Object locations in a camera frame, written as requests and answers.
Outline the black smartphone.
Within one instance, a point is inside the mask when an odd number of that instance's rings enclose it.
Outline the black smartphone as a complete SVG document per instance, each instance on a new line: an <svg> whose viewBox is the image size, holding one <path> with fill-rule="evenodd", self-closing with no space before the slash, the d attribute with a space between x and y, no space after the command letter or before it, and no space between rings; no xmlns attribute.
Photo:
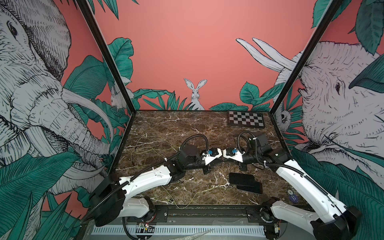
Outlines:
<svg viewBox="0 0 384 240"><path fill-rule="evenodd" d="M240 186L253 186L255 178L253 175L241 174L241 173L229 173L229 183L232 185Z"/></svg>
<svg viewBox="0 0 384 240"><path fill-rule="evenodd" d="M263 186L260 182L255 182L252 186L236 186L238 190L261 195L263 193Z"/></svg>

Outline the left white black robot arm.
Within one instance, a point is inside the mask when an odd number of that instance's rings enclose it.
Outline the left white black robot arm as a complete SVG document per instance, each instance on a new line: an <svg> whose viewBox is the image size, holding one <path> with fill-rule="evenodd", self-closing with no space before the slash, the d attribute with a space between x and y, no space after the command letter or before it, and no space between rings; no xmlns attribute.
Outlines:
<svg viewBox="0 0 384 240"><path fill-rule="evenodd" d="M205 150L200 152L188 141L203 138ZM116 218L135 217L145 219L154 212L150 198L137 198L137 195L150 189L165 186L182 179L188 170L202 169L209 172L209 165L220 159L223 152L219 148L210 148L208 138L204 135L191 136L184 141L179 150L169 158L152 164L133 176L107 176L91 193L90 209L81 220L81 224L94 221L102 227Z"/></svg>

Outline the green wired earphones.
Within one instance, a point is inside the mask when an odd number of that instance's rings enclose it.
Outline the green wired earphones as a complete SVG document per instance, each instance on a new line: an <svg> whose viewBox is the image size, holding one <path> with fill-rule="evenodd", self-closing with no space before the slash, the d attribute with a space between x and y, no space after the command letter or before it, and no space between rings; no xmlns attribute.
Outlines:
<svg viewBox="0 0 384 240"><path fill-rule="evenodd" d="M156 187L144 193L155 204L174 205L185 209L190 205L224 205L230 202L234 186L221 170L208 175L193 170L175 183Z"/></svg>

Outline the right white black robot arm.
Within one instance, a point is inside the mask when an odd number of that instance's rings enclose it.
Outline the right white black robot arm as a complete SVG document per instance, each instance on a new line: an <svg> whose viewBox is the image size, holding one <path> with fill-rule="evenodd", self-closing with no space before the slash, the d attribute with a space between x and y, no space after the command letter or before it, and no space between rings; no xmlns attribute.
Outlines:
<svg viewBox="0 0 384 240"><path fill-rule="evenodd" d="M307 211L272 197L262 203L261 219L268 223L286 221L317 240L351 240L358 232L362 213L355 206L346 206L311 178L283 148L273 149L261 132L250 133L247 149L240 146L222 151L225 160L234 160L241 167L260 164L288 182L312 207Z"/></svg>

